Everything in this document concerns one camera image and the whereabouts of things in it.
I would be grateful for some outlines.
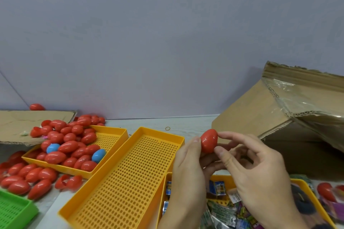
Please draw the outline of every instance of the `hand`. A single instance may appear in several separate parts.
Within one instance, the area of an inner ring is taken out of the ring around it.
[[[237,143],[221,144],[230,150]],[[201,153],[200,138],[194,137],[181,147],[173,164],[171,196],[159,229],[197,229],[205,211],[206,186],[217,170],[226,169],[215,153]]]
[[[232,154],[222,147],[214,152],[233,176],[243,204],[253,217],[265,229],[307,228],[295,206],[282,155],[254,135],[225,131],[218,136],[243,144]]]

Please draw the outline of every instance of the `cardboard box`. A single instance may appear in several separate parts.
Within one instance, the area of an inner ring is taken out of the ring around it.
[[[289,173],[344,179],[343,76],[267,62],[212,128],[258,136],[282,153]]]
[[[44,120],[57,119],[69,123],[75,114],[76,111],[0,110],[0,143],[26,146],[40,144],[44,141],[43,138],[30,137],[33,127],[40,127]],[[28,136],[20,135],[24,131],[28,132]]]

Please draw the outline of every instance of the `white table surface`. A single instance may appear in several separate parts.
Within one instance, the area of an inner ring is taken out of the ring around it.
[[[128,134],[133,134],[139,127],[148,127],[164,132],[173,133],[185,137],[187,142],[193,136],[200,136],[204,131],[211,128],[211,122],[216,118],[214,116],[206,117],[184,117],[184,118],[159,118],[159,119],[129,119],[129,120],[107,120],[106,126],[110,127],[121,127],[128,130]],[[8,156],[9,153],[13,153],[17,150],[26,149],[26,147],[18,145],[0,145],[0,162],[6,160],[5,156]],[[221,170],[217,174],[227,174],[228,171]],[[53,189],[42,198],[41,201],[36,202],[37,207],[40,210],[40,214],[32,223],[29,225],[29,229],[47,229],[47,228],[59,228],[59,229],[69,229],[68,224],[58,216],[57,212],[60,210],[67,201],[74,194],[65,191],[59,193],[57,190]],[[157,220],[157,212],[153,216],[149,229],[155,228]],[[344,226],[338,225],[338,229],[344,229]]]

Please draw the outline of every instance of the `green plastic tray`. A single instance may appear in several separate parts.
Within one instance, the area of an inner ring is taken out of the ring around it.
[[[31,200],[0,190],[0,229],[22,229],[37,213]]]

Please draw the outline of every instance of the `yellow plastic tray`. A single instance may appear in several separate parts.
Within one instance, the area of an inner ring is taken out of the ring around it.
[[[58,214],[73,228],[146,228],[184,138],[140,127]]]
[[[229,189],[232,189],[232,188],[236,188],[234,180],[233,180],[232,176],[230,176],[230,175],[212,175],[211,180],[212,181],[224,181],[225,182],[226,190],[229,190]],[[164,205],[164,201],[168,200],[168,198],[166,196],[166,184],[167,184],[167,181],[172,181],[172,173],[171,172],[166,173],[166,176],[165,176],[165,179],[164,179],[163,191],[162,191],[162,195],[161,195],[161,199],[160,199],[159,214],[157,216],[156,228],[157,228],[157,226],[158,226],[158,224],[160,222],[160,219],[162,217],[162,208],[163,208],[163,205]],[[329,217],[329,215],[327,214],[325,209],[322,207],[322,205],[320,204],[320,202],[316,198],[316,195],[312,192],[312,190],[309,188],[307,183],[304,182],[301,179],[290,179],[290,181],[293,184],[297,184],[302,189],[302,191],[307,194],[307,196],[312,201],[313,205],[315,206],[316,210],[321,215],[321,217],[326,222],[328,222],[334,229],[337,229],[335,223],[331,220],[331,218]],[[225,205],[225,206],[230,201],[229,197],[227,197],[226,200],[214,200],[214,199],[211,199],[211,200],[215,201],[215,202],[218,202],[219,204]]]
[[[103,159],[98,163],[94,170],[91,172],[83,171],[80,169],[74,169],[71,167],[61,166],[61,165],[54,165],[49,164],[45,161],[40,161],[37,159],[30,159],[26,157],[29,152],[38,149],[41,145],[36,145],[34,148],[29,150],[27,153],[23,155],[23,159],[28,163],[35,163],[37,166],[42,167],[51,167],[59,172],[69,174],[69,175],[81,175],[85,179],[91,178],[93,174],[97,172],[97,170],[104,165],[104,163],[124,144],[124,142],[128,139],[128,132],[126,129],[122,128],[113,128],[113,127],[105,127],[105,126],[94,126],[91,125],[92,128],[96,130],[97,140],[92,144],[97,144],[100,148],[106,150],[106,154]]]

